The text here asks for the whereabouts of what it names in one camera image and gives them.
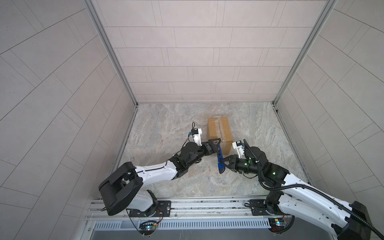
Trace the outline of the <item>aluminium corner post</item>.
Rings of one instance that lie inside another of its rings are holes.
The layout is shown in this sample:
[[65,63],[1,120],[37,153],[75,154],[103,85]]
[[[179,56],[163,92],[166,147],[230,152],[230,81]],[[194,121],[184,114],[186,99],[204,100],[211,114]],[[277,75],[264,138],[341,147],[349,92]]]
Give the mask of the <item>aluminium corner post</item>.
[[331,14],[332,10],[334,9],[335,4],[337,3],[337,0],[328,0],[326,1],[325,6],[323,7],[322,11],[320,12],[320,15],[315,22],[314,27],[312,28],[307,40],[305,41],[304,46],[302,47],[298,57],[296,58],[291,70],[289,71],[285,81],[282,84],[282,87],[280,88],[279,92],[277,93],[276,98],[272,102],[273,106],[277,108],[277,104],[281,100],[284,92],[288,88],[288,85],[290,84],[291,80],[293,79],[294,75],[296,74],[297,70],[299,69],[300,65],[302,64],[304,58],[308,54],[311,46],[316,40],[316,37],[319,35],[322,27],[324,26],[325,22],[327,21],[329,15]]
[[96,8],[95,8],[93,1],[84,0],[84,5],[85,5],[85,8],[86,8],[88,14],[90,15],[91,21],[93,22],[93,24],[96,28],[96,31],[98,32],[98,34],[100,36],[101,42],[102,42],[103,46],[105,47],[115,70],[117,71],[117,74],[119,75],[119,77],[122,80],[126,90],[128,91],[129,96],[134,103],[134,106],[137,108],[138,102],[134,96],[134,93],[133,93],[131,87],[129,86],[127,78],[126,78],[124,71],[123,71],[123,69],[119,63],[119,60],[118,60],[117,55],[116,55],[116,53],[115,53],[115,51],[111,45],[111,42],[107,36],[107,32],[105,31],[105,28],[101,22],[101,19],[98,16],[98,13],[96,11]]

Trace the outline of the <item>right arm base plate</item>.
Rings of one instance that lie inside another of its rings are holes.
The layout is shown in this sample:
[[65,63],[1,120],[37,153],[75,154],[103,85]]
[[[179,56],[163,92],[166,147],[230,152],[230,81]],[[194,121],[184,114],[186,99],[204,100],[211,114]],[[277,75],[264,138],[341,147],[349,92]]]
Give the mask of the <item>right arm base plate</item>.
[[279,209],[275,210],[273,213],[269,210],[267,210],[267,207],[264,204],[265,200],[256,200],[251,199],[249,200],[248,204],[250,205],[249,208],[251,209],[253,216],[283,216],[284,213],[281,212]]

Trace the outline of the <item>right green circuit board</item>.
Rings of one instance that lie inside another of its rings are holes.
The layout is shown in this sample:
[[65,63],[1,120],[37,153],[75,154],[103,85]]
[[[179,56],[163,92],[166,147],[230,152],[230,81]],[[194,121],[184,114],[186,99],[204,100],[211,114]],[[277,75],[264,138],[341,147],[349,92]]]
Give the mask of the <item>right green circuit board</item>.
[[269,218],[268,221],[271,227],[269,230],[272,233],[279,233],[283,231],[288,225],[288,223],[283,220],[283,218]]

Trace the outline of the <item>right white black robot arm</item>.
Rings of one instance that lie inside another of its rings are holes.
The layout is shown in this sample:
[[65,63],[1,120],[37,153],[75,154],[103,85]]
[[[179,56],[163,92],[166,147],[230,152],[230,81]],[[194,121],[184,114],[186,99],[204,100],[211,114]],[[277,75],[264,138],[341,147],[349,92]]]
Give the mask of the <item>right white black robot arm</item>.
[[339,240],[369,240],[373,225],[365,205],[348,203],[305,183],[289,170],[268,161],[257,147],[244,155],[221,160],[226,168],[239,174],[255,174],[267,191],[262,210],[271,215],[292,215],[328,231]]

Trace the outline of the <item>green circuit board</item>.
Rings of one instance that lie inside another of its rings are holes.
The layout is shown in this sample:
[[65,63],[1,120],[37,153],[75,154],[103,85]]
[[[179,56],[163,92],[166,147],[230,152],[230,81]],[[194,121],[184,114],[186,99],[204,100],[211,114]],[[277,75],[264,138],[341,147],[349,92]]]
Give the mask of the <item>green circuit board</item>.
[[150,236],[156,231],[158,225],[159,223],[157,221],[143,222],[139,225],[139,232],[143,236]]
[[269,230],[272,233],[279,233],[283,231],[288,225],[288,223],[283,220],[283,218],[269,218],[268,221],[271,227]]

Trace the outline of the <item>right aluminium corner post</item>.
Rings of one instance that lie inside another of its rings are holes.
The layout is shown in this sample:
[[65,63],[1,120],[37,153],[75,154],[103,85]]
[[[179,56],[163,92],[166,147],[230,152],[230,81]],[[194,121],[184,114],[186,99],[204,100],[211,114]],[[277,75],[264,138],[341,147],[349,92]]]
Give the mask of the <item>right aluminium corner post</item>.
[[296,58],[291,70],[289,71],[285,81],[282,84],[282,87],[280,88],[279,92],[277,93],[276,98],[272,102],[273,106],[277,108],[277,104],[281,100],[284,92],[288,88],[288,85],[290,84],[291,80],[293,79],[294,75],[296,74],[297,70],[299,69],[300,65],[302,64],[304,58],[308,54],[311,46],[316,40],[316,37],[319,35],[322,27],[324,26],[325,22],[327,21],[329,15],[331,14],[332,10],[334,9],[335,4],[337,3],[337,0],[328,0],[326,1],[325,6],[323,7],[322,11],[320,12],[320,15],[315,22],[314,27],[312,28],[307,40],[305,41],[304,46],[302,47],[298,57]]

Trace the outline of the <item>left green circuit board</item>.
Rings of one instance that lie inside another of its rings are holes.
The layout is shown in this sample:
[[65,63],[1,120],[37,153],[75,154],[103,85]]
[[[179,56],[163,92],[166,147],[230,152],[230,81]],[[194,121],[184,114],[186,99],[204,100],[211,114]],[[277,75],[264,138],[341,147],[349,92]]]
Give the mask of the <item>left green circuit board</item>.
[[157,221],[143,222],[139,225],[139,232],[143,236],[150,236],[156,231],[158,225],[159,223]]

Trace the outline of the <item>left aluminium corner post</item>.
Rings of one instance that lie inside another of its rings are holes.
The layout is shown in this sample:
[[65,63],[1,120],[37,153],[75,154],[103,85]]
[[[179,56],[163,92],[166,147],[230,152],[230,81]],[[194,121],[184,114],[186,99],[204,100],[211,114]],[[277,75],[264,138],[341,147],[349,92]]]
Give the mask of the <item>left aluminium corner post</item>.
[[98,13],[96,11],[96,8],[95,8],[93,1],[84,0],[84,5],[85,5],[85,8],[86,8],[88,14],[90,15],[91,21],[93,22],[93,24],[96,28],[96,31],[98,32],[98,34],[100,36],[101,42],[102,42],[103,46],[105,47],[115,70],[117,71],[117,74],[119,75],[119,77],[122,80],[126,90],[128,91],[129,96],[134,103],[134,106],[137,108],[138,102],[134,96],[134,93],[133,93],[131,87],[129,86],[127,78],[126,78],[124,71],[123,71],[123,69],[119,63],[119,60],[118,60],[117,55],[116,55],[116,53],[115,53],[115,51],[111,45],[111,42],[107,36],[107,32],[105,31],[105,28],[101,22],[101,19],[98,16]]

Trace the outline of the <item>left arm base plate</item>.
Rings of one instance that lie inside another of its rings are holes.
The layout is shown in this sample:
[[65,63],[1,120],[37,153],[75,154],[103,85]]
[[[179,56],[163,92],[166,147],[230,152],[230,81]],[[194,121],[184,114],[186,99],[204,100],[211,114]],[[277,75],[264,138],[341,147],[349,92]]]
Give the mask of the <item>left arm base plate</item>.
[[156,217],[169,217],[171,210],[171,201],[158,201],[153,204],[148,210],[141,212],[139,210],[129,210],[131,218],[156,218]]

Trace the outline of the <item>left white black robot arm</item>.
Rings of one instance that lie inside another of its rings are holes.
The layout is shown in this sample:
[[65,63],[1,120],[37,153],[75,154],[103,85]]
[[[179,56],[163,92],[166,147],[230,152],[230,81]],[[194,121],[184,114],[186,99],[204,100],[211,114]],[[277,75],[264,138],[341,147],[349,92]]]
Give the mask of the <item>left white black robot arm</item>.
[[159,202],[154,193],[145,187],[161,181],[171,181],[186,174],[189,167],[219,151],[221,139],[208,140],[199,146],[186,143],[180,151],[165,163],[151,166],[134,166],[126,162],[117,168],[100,185],[99,192],[109,216],[126,209],[138,210],[145,216],[157,211]]

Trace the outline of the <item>blue utility knife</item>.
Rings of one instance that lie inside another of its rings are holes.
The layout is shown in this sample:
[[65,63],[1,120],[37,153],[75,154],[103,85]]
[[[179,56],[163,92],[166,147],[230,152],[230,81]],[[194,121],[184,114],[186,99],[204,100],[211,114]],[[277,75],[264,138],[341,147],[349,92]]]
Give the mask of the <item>blue utility knife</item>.
[[219,170],[219,174],[223,174],[224,171],[226,170],[226,167],[223,165],[223,153],[222,153],[222,150],[221,150],[221,146],[218,147],[218,151],[217,151],[217,158],[218,158],[218,170]]

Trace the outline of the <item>brown taped cardboard box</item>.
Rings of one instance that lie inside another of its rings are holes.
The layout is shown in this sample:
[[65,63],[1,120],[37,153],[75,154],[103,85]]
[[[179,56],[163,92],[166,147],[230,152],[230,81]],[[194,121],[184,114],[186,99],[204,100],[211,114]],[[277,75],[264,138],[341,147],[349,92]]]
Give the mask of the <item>brown taped cardboard box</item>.
[[227,117],[215,116],[208,119],[207,139],[221,139],[220,147],[224,156],[230,154],[233,143],[232,131]]

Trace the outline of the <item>aluminium front rail frame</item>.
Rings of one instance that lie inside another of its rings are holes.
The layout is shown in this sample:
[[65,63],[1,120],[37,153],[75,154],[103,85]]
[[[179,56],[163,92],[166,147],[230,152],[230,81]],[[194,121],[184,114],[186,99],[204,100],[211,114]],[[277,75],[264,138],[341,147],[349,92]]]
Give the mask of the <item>aluminium front rail frame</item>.
[[138,232],[139,225],[150,218],[133,217],[131,211],[108,216],[102,211],[101,200],[93,200],[74,240],[332,240],[333,236],[316,225],[296,218],[293,226],[282,234],[271,232],[271,222],[277,225],[290,216],[271,216],[253,212],[244,204],[261,196],[221,198],[160,199],[165,216],[153,234]]

